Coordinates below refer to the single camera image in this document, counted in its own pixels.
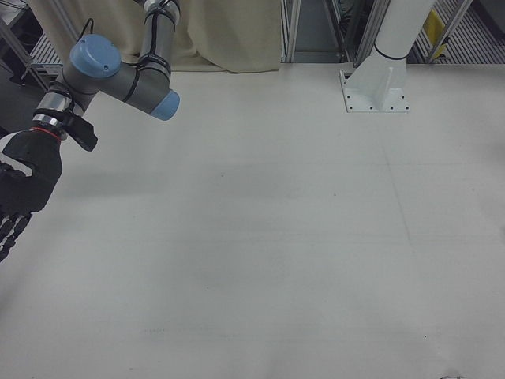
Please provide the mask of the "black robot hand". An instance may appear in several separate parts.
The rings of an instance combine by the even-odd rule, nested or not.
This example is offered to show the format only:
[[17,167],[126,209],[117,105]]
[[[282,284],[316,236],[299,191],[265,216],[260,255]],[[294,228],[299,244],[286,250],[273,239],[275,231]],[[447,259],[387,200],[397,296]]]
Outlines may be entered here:
[[37,128],[1,139],[1,259],[51,197],[62,174],[60,146],[55,135]]

